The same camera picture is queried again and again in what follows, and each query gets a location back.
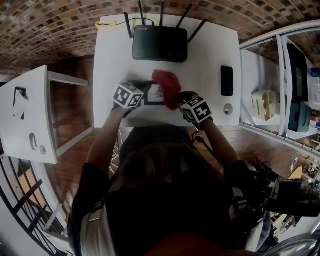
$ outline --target paper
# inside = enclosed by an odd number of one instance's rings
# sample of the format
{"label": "paper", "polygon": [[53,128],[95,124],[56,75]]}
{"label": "paper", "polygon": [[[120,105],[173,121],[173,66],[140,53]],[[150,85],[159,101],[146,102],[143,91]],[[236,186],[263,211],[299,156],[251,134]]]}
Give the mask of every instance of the paper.
{"label": "paper", "polygon": [[22,95],[22,91],[18,90],[15,93],[15,101],[13,106],[13,115],[21,119],[28,105],[28,98]]}
{"label": "paper", "polygon": [[153,84],[144,96],[144,105],[164,105],[164,88],[158,84]]}

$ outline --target brick wall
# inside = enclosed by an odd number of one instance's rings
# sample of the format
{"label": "brick wall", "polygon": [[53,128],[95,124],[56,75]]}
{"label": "brick wall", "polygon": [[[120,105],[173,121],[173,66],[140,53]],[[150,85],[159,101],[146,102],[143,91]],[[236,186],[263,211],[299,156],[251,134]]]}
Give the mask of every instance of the brick wall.
{"label": "brick wall", "polygon": [[[160,12],[161,1],[141,1],[147,13]],[[320,0],[166,0],[164,13],[181,16],[189,3],[194,6],[188,17],[236,30],[240,42],[320,16]],[[137,1],[0,0],[0,72],[19,74],[94,54],[95,23],[123,12],[137,13]],[[314,45],[313,40],[302,36],[299,42]]]}

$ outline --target wifi router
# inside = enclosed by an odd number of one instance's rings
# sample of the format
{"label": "wifi router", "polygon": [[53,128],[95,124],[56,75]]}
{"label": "wifi router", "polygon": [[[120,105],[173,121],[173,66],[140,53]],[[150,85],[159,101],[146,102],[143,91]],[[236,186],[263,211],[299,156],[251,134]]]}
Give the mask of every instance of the wifi router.
{"label": "wifi router", "polygon": [[136,61],[185,62],[188,59],[188,43],[191,42],[207,20],[203,20],[188,39],[187,31],[179,27],[191,9],[192,4],[188,6],[176,27],[162,26],[164,0],[162,0],[161,4],[159,26],[146,25],[140,0],[138,0],[138,6],[142,25],[134,28],[133,36],[128,14],[126,12],[124,13],[129,38],[131,39],[133,37],[133,59]]}

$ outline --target black smartphone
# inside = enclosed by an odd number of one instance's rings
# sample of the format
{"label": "black smartphone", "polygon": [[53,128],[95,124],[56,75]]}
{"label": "black smartphone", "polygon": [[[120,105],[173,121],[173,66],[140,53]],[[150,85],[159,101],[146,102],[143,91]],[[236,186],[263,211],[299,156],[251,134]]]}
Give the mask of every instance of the black smartphone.
{"label": "black smartphone", "polygon": [[230,66],[221,66],[221,95],[234,95],[234,69]]}

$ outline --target white table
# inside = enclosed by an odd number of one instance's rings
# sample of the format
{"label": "white table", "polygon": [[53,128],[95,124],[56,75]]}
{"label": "white table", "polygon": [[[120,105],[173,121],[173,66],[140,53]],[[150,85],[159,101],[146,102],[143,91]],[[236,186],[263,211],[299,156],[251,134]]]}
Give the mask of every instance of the white table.
{"label": "white table", "polygon": [[[129,19],[139,18],[130,14]],[[147,18],[160,20],[159,14],[147,14]],[[121,15],[105,16],[101,21],[124,22]],[[180,17],[164,15],[163,25],[175,27]],[[180,28],[186,29],[188,37],[201,23],[185,18]],[[141,20],[131,22],[141,25]],[[188,45],[188,60],[184,63],[133,60],[133,39],[129,39],[124,25],[98,30],[93,71],[93,117],[94,126],[101,128],[114,105],[112,97],[118,82],[125,79],[151,80],[155,69],[170,71],[177,75],[181,91],[194,91],[204,97],[213,111],[218,126],[237,126],[241,106],[241,61],[238,33],[234,30],[207,22]],[[233,96],[221,96],[221,66],[233,68]],[[226,115],[224,106],[231,104],[233,113]],[[190,126],[180,111],[170,111],[165,106],[142,106],[133,111],[121,123],[122,127],[152,126],[159,123]]]}
{"label": "white table", "polygon": [[[57,158],[92,131],[82,132],[61,148],[53,137],[50,105],[50,81],[87,86],[86,80],[47,71],[47,66],[27,72],[0,88],[0,137],[5,155],[9,157],[56,164]],[[26,89],[28,104],[24,120],[13,116],[15,88]],[[29,135],[35,135],[37,148],[31,148]]]}

